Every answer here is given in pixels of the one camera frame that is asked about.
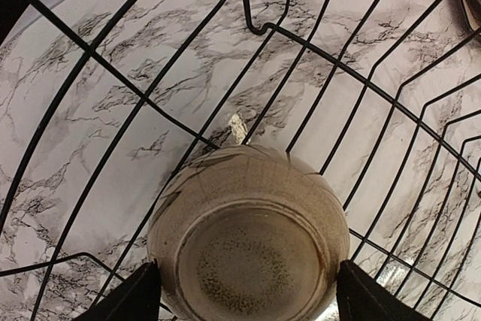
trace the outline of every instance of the marble surface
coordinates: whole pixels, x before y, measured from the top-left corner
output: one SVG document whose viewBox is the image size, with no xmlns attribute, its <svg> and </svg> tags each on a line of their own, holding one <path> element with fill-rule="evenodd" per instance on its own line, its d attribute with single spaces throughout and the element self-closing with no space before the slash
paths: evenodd
<svg viewBox="0 0 481 321">
<path fill-rule="evenodd" d="M 125 0 L 65 0 L 53 10 L 85 41 L 91 41 Z M 139 0 L 98 48 L 99 53 L 131 82 L 145 90 L 189 33 L 219 0 Z M 254 23 L 276 22 L 285 0 L 251 0 Z M 307 37 L 324 0 L 292 0 L 283 27 Z M 332 55 L 340 52 L 373 0 L 331 0 L 313 44 Z M 367 76 L 373 64 L 408 29 L 433 0 L 382 0 L 348 46 L 344 61 Z M 192 42 L 154 90 L 151 99 L 170 115 L 199 131 L 233 80 L 267 35 L 246 29 L 241 0 L 228 0 Z M 372 82 L 395 96 L 402 82 L 433 62 L 467 36 L 458 0 L 440 6 L 377 68 Z M 288 71 L 301 46 L 275 34 L 235 91 L 228 97 L 204 136 L 218 146 L 233 144 L 253 126 L 271 94 Z M 82 51 L 45 19 L 0 48 L 0 200 L 38 122 Z M 400 102 L 420 115 L 424 103 L 481 71 L 481 45 L 475 40 L 432 71 L 404 87 Z M 307 51 L 292 72 L 252 142 L 286 149 L 324 84 L 332 64 Z M 320 169 L 334 145 L 362 84 L 336 71 L 322 102 L 292 152 Z M 479 110 L 479 82 L 427 108 L 423 120 L 438 134 L 447 122 Z M 0 269 L 48 261 L 75 203 L 99 159 L 119 131 L 138 97 L 89 60 L 50 122 L 24 174 L 0 237 Z M 325 177 L 345 201 L 376 141 L 390 104 L 368 90 Z M 363 235 L 369 229 L 395 178 L 416 124 L 399 111 L 389 122 L 380 148 L 347 208 L 350 228 Z M 458 152 L 464 139 L 479 135 L 481 119 L 472 117 L 450 126 L 446 140 Z M 150 107 L 143 107 L 109 158 L 89 193 L 68 237 L 61 257 L 88 252 L 113 267 L 139 222 L 174 170 L 193 137 Z M 470 142 L 464 157 L 473 167 L 481 157 L 480 141 Z M 198 143 L 193 156 L 206 151 Z M 370 240 L 390 249 L 422 191 L 437 142 L 421 130 L 401 178 Z M 415 262 L 437 217 L 455 169 L 452 154 L 441 150 L 405 236 L 395 255 Z M 432 275 L 461 215 L 473 176 L 464 166 L 437 228 L 417 268 Z M 450 284 L 469 244 L 481 210 L 479 181 L 469 198 L 461 228 L 436 279 Z M 146 259 L 146 229 L 135 240 L 119 268 L 128 276 Z M 466 265 L 453 289 L 481 302 L 479 230 Z M 352 253 L 359 239 L 352 237 Z M 375 275 L 385 255 L 364 245 L 356 261 Z M 28 319 L 44 270 L 0 279 L 0 319 Z M 407 268 L 391 261 L 379 282 L 395 292 Z M 91 259 L 80 257 L 56 265 L 41 303 L 38 320 L 70 319 L 85 310 L 107 278 Z M 118 284 L 114 280 L 109 288 Z M 428 280 L 413 273 L 399 297 L 413 306 Z M 430 316 L 444 296 L 431 284 L 418 306 Z M 169 315 L 162 314 L 164 319 Z M 481 310 L 449 295 L 436 319 L 475 320 Z M 336 319 L 335 308 L 321 319 Z"/>
</svg>

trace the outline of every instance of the black wire grille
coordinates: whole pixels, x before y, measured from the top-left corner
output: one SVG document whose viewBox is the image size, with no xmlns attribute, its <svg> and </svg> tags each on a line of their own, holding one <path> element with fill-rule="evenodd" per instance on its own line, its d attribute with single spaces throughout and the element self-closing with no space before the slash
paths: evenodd
<svg viewBox="0 0 481 321">
<path fill-rule="evenodd" d="M 282 4 L 278 4 L 279 8 L 282 9 L 282 14 L 275 23 L 262 23 L 260 24 L 257 20 L 258 17 L 253 17 L 251 12 L 253 12 L 250 0 L 242 0 L 242 8 L 244 10 L 245 22 L 247 28 L 254 35 L 262 36 L 263 41 L 260 46 L 254 50 L 245 64 L 242 67 L 240 74 L 229 83 L 228 89 L 225 90 L 223 97 L 218 101 L 216 107 L 210 113 L 209 117 L 205 120 L 204 124 L 199 127 L 199 130 L 195 130 L 193 127 L 186 125 L 185 122 L 180 121 L 176 117 L 173 117 L 169 112 L 158 102 L 156 102 L 155 91 L 159 84 L 165 78 L 166 74 L 171 70 L 177 62 L 180 62 L 180 57 L 189 49 L 189 47 L 194 47 L 195 42 L 200 37 L 202 38 L 202 31 L 206 26 L 212 21 L 212 19 L 219 13 L 226 2 L 231 0 L 219 0 L 217 4 L 212 8 L 208 15 L 202 19 L 195 29 L 186 36 L 185 41 L 178 47 L 175 53 L 168 59 L 168 61 L 163 66 L 162 70 L 155 76 L 150 85 L 142 90 L 135 83 L 129 80 L 128 76 L 125 76 L 121 70 L 116 68 L 109 62 L 108 57 L 101 55 L 99 49 L 113 29 L 116 28 L 119 21 L 132 9 L 138 0 L 127 0 L 125 4 L 108 20 L 106 25 L 102 30 L 95 36 L 93 41 L 85 41 L 77 32 L 75 32 L 69 25 L 60 19 L 54 12 L 52 12 L 47 6 L 45 6 L 40 0 L 29 0 L 29 4 L 34 7 L 42 16 L 50 21 L 56 28 L 58 28 L 65 37 L 73 41 L 82 51 L 82 56 L 77 60 L 75 66 L 71 69 L 70 74 L 67 76 L 65 81 L 60 86 L 59 90 L 53 97 L 52 102 L 48 106 L 47 111 L 41 118 L 38 127 L 33 134 L 30 143 L 28 144 L 20 165 L 11 180 L 10 188 L 8 190 L 7 196 L 3 202 L 2 212 L 0 213 L 0 229 L 4 229 L 7 226 L 9 213 L 14 204 L 16 197 L 22 192 L 24 174 L 28 168 L 29 162 L 34 155 L 35 149 L 39 145 L 47 126 L 52 119 L 59 106 L 67 95 L 70 88 L 75 86 L 76 80 L 79 74 L 88 66 L 89 62 L 95 60 L 101 67 L 103 67 L 108 73 L 111 74 L 115 79 L 117 79 L 123 86 L 125 86 L 129 91 L 133 92 L 137 96 L 135 105 L 126 117 L 125 122 L 119 126 L 118 132 L 113 137 L 110 145 L 106 149 L 105 153 L 99 158 L 98 164 L 95 169 L 92 170 L 89 180 L 85 185 L 85 188 L 80 194 L 77 203 L 68 217 L 68 221 L 65 224 L 61 234 L 58 237 L 56 246 L 53 253 L 50 256 L 50 261 L 36 263 L 34 265 L 13 268 L 9 270 L 0 271 L 0 277 L 9 277 L 16 274 L 25 273 L 27 271 L 40 270 L 43 274 L 43 281 L 40 285 L 38 294 L 36 295 L 36 302 L 31 312 L 31 320 L 34 320 L 39 311 L 41 310 L 42 299 L 48 290 L 49 282 L 54 277 L 53 269 L 55 265 L 60 265 L 62 263 L 68 264 L 69 262 L 75 261 L 77 265 L 77 270 L 81 273 L 82 270 L 86 270 L 86 262 L 91 262 L 107 272 L 105 280 L 103 280 L 100 290 L 96 293 L 96 297 L 92 304 L 96 304 L 109 290 L 110 287 L 114 286 L 116 282 L 124 279 L 119 274 L 119 269 L 122 267 L 123 262 L 126 257 L 131 252 L 133 247 L 142 247 L 142 231 L 153 212 L 153 208 L 159 199 L 159 196 L 152 203 L 150 209 L 145 213 L 144 218 L 138 225 L 136 231 L 133 235 L 128 236 L 128 240 L 125 241 L 125 247 L 121 254 L 116 258 L 115 263 L 112 267 L 109 267 L 105 262 L 101 261 L 96 256 L 91 253 L 82 252 L 75 253 L 73 255 L 68 255 L 62 250 L 68 233 L 71 231 L 74 221 L 77 218 L 84 202 L 87 199 L 90 191 L 95 185 L 95 182 L 101 176 L 101 172 L 107 164 L 107 161 L 112 157 L 115 152 L 117 145 L 120 143 L 123 135 L 128 131 L 130 125 L 135 120 L 136 116 L 141 112 L 144 106 L 149 107 L 152 111 L 155 111 L 158 116 L 170 122 L 173 126 L 180 129 L 182 132 L 192 136 L 192 142 L 190 145 L 182 152 L 182 156 L 178 159 L 176 165 L 171 166 L 170 177 L 163 182 L 163 187 L 160 189 L 162 193 L 165 185 L 168 181 L 179 171 L 182 167 L 196 154 L 205 153 L 208 150 L 216 149 L 219 147 L 219 135 L 212 135 L 210 130 L 216 117 L 219 115 L 221 108 L 225 103 L 232 97 L 236 92 L 236 89 L 241 86 L 243 78 L 250 71 L 251 67 L 255 61 L 262 58 L 265 52 L 275 51 L 269 48 L 269 45 L 276 41 L 278 38 L 289 39 L 290 44 L 293 47 L 299 47 L 300 50 L 297 52 L 295 58 L 289 61 L 289 65 L 286 66 L 286 71 L 284 75 L 276 80 L 275 84 L 272 86 L 272 92 L 268 100 L 264 103 L 262 109 L 254 116 L 249 119 L 247 124 L 249 126 L 246 137 L 243 143 L 247 143 L 257 136 L 259 133 L 259 128 L 265 117 L 269 114 L 272 107 L 279 99 L 283 96 L 283 90 L 288 84 L 295 71 L 298 71 L 299 65 L 301 63 L 306 63 L 305 59 L 318 59 L 328 65 L 330 69 L 327 73 L 321 86 L 319 86 L 319 92 L 313 97 L 313 101 L 306 108 L 304 112 L 303 120 L 297 125 L 295 132 L 286 146 L 287 152 L 294 151 L 295 147 L 302 147 L 302 135 L 304 131 L 310 126 L 313 126 L 313 117 L 315 118 L 315 113 L 322 107 L 322 103 L 327 99 L 326 94 L 328 94 L 328 88 L 333 87 L 338 79 L 341 77 L 348 77 L 358 83 L 359 92 L 358 96 L 352 104 L 347 104 L 349 108 L 348 117 L 346 122 L 339 128 L 339 132 L 335 135 L 335 142 L 329 146 L 328 152 L 323 163 L 319 167 L 319 172 L 321 174 L 329 174 L 330 168 L 335 167 L 336 157 L 345 150 L 343 148 L 343 143 L 346 142 L 348 137 L 352 137 L 349 133 L 350 129 L 355 123 L 356 115 L 359 113 L 359 109 L 362 107 L 362 102 L 372 95 L 375 95 L 382 101 L 384 101 L 388 107 L 386 108 L 386 114 L 381 114 L 382 117 L 382 127 L 379 129 L 377 136 L 372 139 L 370 145 L 370 152 L 368 156 L 362 160 L 360 172 L 355 175 L 355 181 L 349 188 L 349 192 L 343 199 L 343 208 L 349 214 L 350 220 L 352 219 L 352 212 L 356 212 L 357 209 L 353 207 L 356 196 L 359 190 L 363 187 L 366 181 L 368 172 L 373 168 L 373 163 L 376 162 L 376 157 L 380 153 L 382 148 L 382 141 L 386 139 L 392 133 L 393 122 L 397 122 L 399 117 L 405 117 L 405 119 L 410 121 L 411 128 L 409 137 L 403 142 L 407 144 L 406 149 L 403 151 L 403 158 L 400 163 L 395 164 L 395 172 L 393 173 L 392 180 L 387 188 L 388 192 L 382 202 L 379 203 L 379 207 L 373 211 L 373 218 L 369 222 L 368 227 L 360 232 L 356 230 L 355 227 L 350 229 L 354 248 L 352 259 L 353 260 L 363 260 L 363 253 L 373 252 L 375 250 L 377 254 L 381 255 L 382 258 L 379 264 L 375 267 L 375 273 L 372 274 L 377 280 L 385 277 L 394 268 L 402 268 L 405 272 L 402 274 L 402 278 L 391 285 L 390 291 L 393 292 L 397 297 L 402 300 L 407 301 L 406 289 L 410 282 L 413 280 L 421 280 L 423 287 L 422 291 L 416 296 L 416 299 L 408 301 L 411 306 L 418 308 L 431 318 L 439 316 L 440 310 L 445 307 L 448 303 L 446 300 L 459 299 L 462 300 L 470 310 L 473 307 L 481 307 L 481 300 L 473 299 L 472 297 L 466 296 L 463 292 L 458 292 L 455 289 L 456 282 L 459 279 L 460 274 L 463 271 L 464 265 L 473 257 L 473 252 L 476 251 L 476 240 L 479 238 L 479 220 L 481 220 L 481 213 L 479 207 L 479 195 L 477 195 L 478 188 L 476 187 L 476 182 L 481 181 L 481 175 L 478 170 L 481 169 L 481 158 L 476 159 L 476 154 L 473 149 L 479 147 L 479 140 L 481 140 L 481 135 L 473 135 L 472 132 L 469 136 L 464 136 L 465 132 L 459 133 L 459 139 L 462 139 L 458 147 L 457 143 L 453 141 L 453 132 L 455 132 L 457 127 L 461 124 L 468 124 L 468 128 L 475 129 L 475 132 L 479 132 L 479 128 L 476 129 L 476 125 L 479 124 L 479 116 L 481 114 L 481 108 L 469 110 L 467 113 L 457 113 L 446 115 L 445 122 L 436 129 L 429 122 L 431 117 L 431 111 L 433 108 L 442 104 L 443 101 L 451 101 L 452 99 L 458 99 L 462 94 L 474 94 L 476 90 L 479 89 L 479 79 L 481 79 L 481 74 L 478 75 L 466 75 L 470 74 L 466 71 L 465 74 L 457 74 L 459 81 L 451 83 L 452 85 L 446 90 L 441 87 L 442 91 L 435 97 L 430 98 L 424 104 L 421 104 L 419 111 L 415 111 L 414 107 L 410 105 L 410 89 L 415 83 L 422 82 L 423 77 L 426 76 L 430 71 L 442 67 L 445 62 L 448 62 L 452 56 L 456 54 L 461 48 L 472 47 L 474 52 L 476 51 L 476 43 L 481 32 L 481 29 L 475 29 L 472 32 L 463 34 L 463 37 L 458 42 L 450 42 L 445 51 L 441 54 L 436 54 L 435 56 L 427 57 L 422 63 L 422 67 L 418 69 L 413 75 L 404 76 L 402 75 L 402 81 L 399 83 L 398 87 L 392 92 L 390 89 L 384 89 L 384 87 L 378 85 L 375 81 L 378 68 L 384 65 L 389 56 L 391 56 L 398 48 L 409 44 L 413 37 L 419 37 L 420 32 L 417 30 L 419 26 L 425 22 L 429 16 L 437 11 L 439 5 L 446 0 L 431 0 L 430 4 L 425 6 L 425 8 L 419 12 L 416 19 L 412 19 L 410 26 L 405 29 L 400 36 L 396 36 L 390 42 L 389 47 L 387 47 L 381 57 L 375 60 L 372 66 L 369 67 L 367 76 L 364 76 L 361 69 L 358 69 L 358 64 L 355 63 L 356 54 L 349 51 L 349 46 L 353 43 L 363 42 L 360 34 L 362 29 L 366 26 L 371 26 L 369 21 L 372 14 L 377 9 L 377 6 L 383 0 L 372 0 L 371 5 L 365 11 L 365 14 L 358 20 L 355 20 L 352 30 L 348 39 L 344 42 L 342 48 L 337 50 L 326 50 L 325 47 L 320 47 L 317 44 L 319 42 L 314 41 L 319 27 L 322 25 L 322 20 L 328 7 L 332 0 L 323 0 L 322 7 L 319 13 L 313 19 L 313 26 L 307 36 L 297 35 L 292 31 L 289 31 L 289 27 L 284 27 L 283 23 L 289 18 L 289 11 L 292 8 L 299 6 L 298 0 L 284 0 Z M 390 238 L 391 242 L 388 246 L 381 245 L 374 236 L 374 231 L 377 226 L 379 226 L 380 220 L 386 216 L 386 209 L 392 203 L 393 195 L 398 192 L 400 188 L 403 174 L 411 166 L 411 156 L 414 153 L 416 147 L 416 142 L 420 139 L 428 139 L 428 143 L 431 145 L 429 150 L 431 151 L 428 156 L 428 172 L 427 174 L 420 174 L 422 177 L 422 186 L 419 191 L 412 194 L 407 200 L 406 205 L 410 209 L 407 212 L 407 216 L 398 225 L 395 232 L 393 232 Z M 452 164 L 452 172 L 450 173 L 450 181 L 446 185 L 443 185 L 446 189 L 443 191 L 444 197 L 441 201 L 436 203 L 435 207 L 432 208 L 431 221 L 426 223 L 426 235 L 424 242 L 419 249 L 413 252 L 413 257 L 407 258 L 404 254 L 400 252 L 401 245 L 409 242 L 407 236 L 410 227 L 412 226 L 414 220 L 420 217 L 423 208 L 423 200 L 427 197 L 429 190 L 432 187 L 439 185 L 437 181 L 440 179 L 440 174 L 438 167 L 444 159 L 454 159 L 455 162 Z M 464 188 L 459 196 L 456 195 L 455 208 L 456 212 L 452 209 L 452 197 L 453 193 L 458 187 L 460 179 L 464 182 Z M 475 226 L 470 230 L 470 237 L 464 243 L 464 247 L 461 252 L 457 253 L 457 260 L 449 270 L 446 276 L 446 262 L 451 259 L 452 256 L 450 251 L 453 244 L 458 241 L 460 235 L 460 229 L 466 223 L 466 218 L 468 214 L 477 215 L 477 222 Z M 426 261 L 429 257 L 427 249 L 431 246 L 434 234 L 437 232 L 444 232 L 442 237 L 443 243 L 439 246 L 439 255 L 436 257 L 436 265 L 431 265 L 432 269 L 426 271 L 425 268 L 420 267 L 420 265 Z M 10 237 L 7 232 L 3 235 L 5 238 Z M 431 304 L 430 307 L 424 306 L 423 304 Z M 168 310 L 166 306 L 161 304 L 161 307 Z"/>
</svg>

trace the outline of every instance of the marble pattern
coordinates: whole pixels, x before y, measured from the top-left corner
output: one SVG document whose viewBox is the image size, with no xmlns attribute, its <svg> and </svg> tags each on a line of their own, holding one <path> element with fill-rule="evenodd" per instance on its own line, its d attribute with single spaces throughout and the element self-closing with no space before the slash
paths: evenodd
<svg viewBox="0 0 481 321">
<path fill-rule="evenodd" d="M 65 0 L 55 13 L 85 41 L 91 41 L 125 0 Z M 145 90 L 188 34 L 219 0 L 139 0 L 98 48 L 99 53 L 131 82 Z M 276 21 L 285 0 L 251 0 L 256 25 Z M 324 0 L 292 0 L 283 26 L 307 37 Z M 373 0 L 331 0 L 313 44 L 337 55 Z M 367 76 L 371 67 L 410 27 L 433 0 L 382 0 L 348 46 L 344 61 Z M 372 82 L 395 96 L 402 82 L 455 46 L 467 35 L 457 0 L 444 0 L 377 68 Z M 246 29 L 241 0 L 228 0 L 192 42 L 154 90 L 151 99 L 170 115 L 199 131 L 266 35 Z M 239 86 L 207 127 L 205 137 L 218 146 L 238 141 L 232 117 L 253 126 L 271 94 L 301 49 L 275 34 Z M 81 50 L 45 19 L 0 48 L 0 199 L 38 122 Z M 478 41 L 473 41 L 418 80 L 405 86 L 400 102 L 415 115 L 433 97 L 480 73 Z M 252 142 L 285 149 L 331 71 L 332 64 L 307 51 L 254 132 Z M 322 102 L 292 152 L 320 169 L 355 104 L 362 84 L 337 70 Z M 428 107 L 423 119 L 438 134 L 450 120 L 479 109 L 479 83 Z M 90 60 L 69 89 L 50 122 L 20 184 L 0 237 L 0 269 L 47 261 L 67 219 L 99 159 L 138 97 Z M 350 194 L 380 132 L 390 104 L 368 90 L 325 177 L 341 201 Z M 347 209 L 351 229 L 364 234 L 372 223 L 398 171 L 415 124 L 396 111 L 380 148 Z M 459 151 L 464 139 L 479 135 L 479 116 L 448 128 L 446 140 Z M 74 222 L 61 257 L 89 252 L 113 267 L 170 172 L 193 137 L 143 107 L 113 152 Z M 437 142 L 421 130 L 398 185 L 370 240 L 390 249 L 399 236 L 436 152 Z M 464 157 L 475 166 L 479 141 L 466 146 Z M 199 143 L 190 159 L 205 153 Z M 455 167 L 442 150 L 406 235 L 395 255 L 408 264 L 416 259 L 434 224 Z M 432 274 L 455 228 L 473 176 L 461 166 L 455 186 L 417 267 Z M 469 242 L 481 209 L 479 181 L 469 198 L 465 221 L 437 279 L 449 283 Z M 119 268 L 129 275 L 146 259 L 144 229 Z M 359 241 L 352 237 L 352 252 Z M 385 255 L 365 245 L 356 261 L 375 275 Z M 467 264 L 453 289 L 480 303 L 479 230 Z M 391 261 L 380 282 L 393 292 L 407 273 Z M 28 319 L 43 270 L 0 279 L 0 319 Z M 38 320 L 69 319 L 86 309 L 107 272 L 86 257 L 56 265 Z M 109 287 L 115 286 L 118 280 Z M 413 273 L 400 297 L 416 303 L 427 280 Z M 431 285 L 419 306 L 430 315 L 443 297 Z M 335 319 L 329 310 L 322 319 Z M 475 320 L 476 306 L 450 295 L 437 319 Z"/>
</svg>

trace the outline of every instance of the white marble background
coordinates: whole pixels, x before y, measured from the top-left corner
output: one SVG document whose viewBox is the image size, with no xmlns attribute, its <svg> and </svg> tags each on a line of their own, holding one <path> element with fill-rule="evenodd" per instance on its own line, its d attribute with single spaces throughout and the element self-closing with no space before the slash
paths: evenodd
<svg viewBox="0 0 481 321">
<path fill-rule="evenodd" d="M 66 0 L 55 13 L 86 41 L 91 41 L 125 0 Z M 285 0 L 251 0 L 254 22 L 277 21 Z M 331 0 L 313 43 L 337 55 L 373 0 Z M 145 90 L 170 56 L 218 0 L 139 0 L 99 47 L 99 53 Z M 323 0 L 292 0 L 283 26 L 307 37 Z M 433 0 L 382 0 L 353 43 L 345 61 L 367 76 L 377 59 L 409 28 Z M 394 96 L 400 84 L 467 35 L 457 0 L 445 0 L 377 69 L 373 83 Z M 231 82 L 265 38 L 246 30 L 241 0 L 228 0 L 192 42 L 151 96 L 160 107 L 198 131 Z M 218 145 L 234 137 L 228 121 L 234 114 L 250 127 L 282 80 L 301 46 L 274 35 L 240 85 L 222 107 L 206 137 Z M 0 48 L 0 200 L 40 118 L 82 52 L 45 19 Z M 481 46 L 468 44 L 401 93 L 401 103 L 419 115 L 429 99 L 479 74 Z M 285 149 L 324 84 L 332 65 L 307 51 L 273 103 L 253 142 Z M 292 152 L 321 168 L 361 91 L 362 84 L 337 71 L 321 104 Z M 479 109 L 475 83 L 430 106 L 424 117 L 439 134 L 449 120 Z M 47 261 L 63 226 L 100 157 L 138 97 L 90 60 L 68 91 L 29 163 L 0 237 L 0 269 Z M 368 90 L 352 126 L 325 177 L 341 201 L 350 194 L 385 122 L 389 103 Z M 364 234 L 383 202 L 404 157 L 415 124 L 396 111 L 373 163 L 352 200 L 351 229 Z M 449 128 L 447 141 L 459 151 L 465 138 L 479 135 L 481 119 Z M 193 137 L 144 107 L 113 152 L 90 192 L 62 248 L 61 256 L 86 251 L 113 267 L 147 209 Z M 475 165 L 479 141 L 464 156 Z M 416 201 L 437 143 L 420 131 L 407 166 L 370 239 L 390 248 Z M 199 144 L 195 154 L 204 151 Z M 455 167 L 445 150 L 407 234 L 395 254 L 413 263 L 424 243 Z M 461 213 L 473 177 L 460 167 L 443 216 L 418 268 L 432 274 Z M 449 283 L 469 242 L 481 209 L 479 182 L 465 220 L 437 279 Z M 145 260 L 145 232 L 136 240 L 119 273 L 127 276 Z M 359 240 L 352 237 L 352 251 Z M 366 245 L 356 259 L 376 274 L 385 256 Z M 479 233 L 454 290 L 481 302 Z M 390 262 L 381 283 L 395 290 L 406 268 Z M 0 279 L 0 319 L 28 319 L 43 271 Z M 107 273 L 89 259 L 57 265 L 41 304 L 38 320 L 70 319 L 90 305 Z M 416 303 L 428 281 L 413 274 L 400 297 Z M 421 312 L 431 315 L 443 290 L 431 286 Z M 323 319 L 335 319 L 327 312 Z M 481 311 L 450 295 L 437 315 L 442 320 L 481 319 Z"/>
</svg>

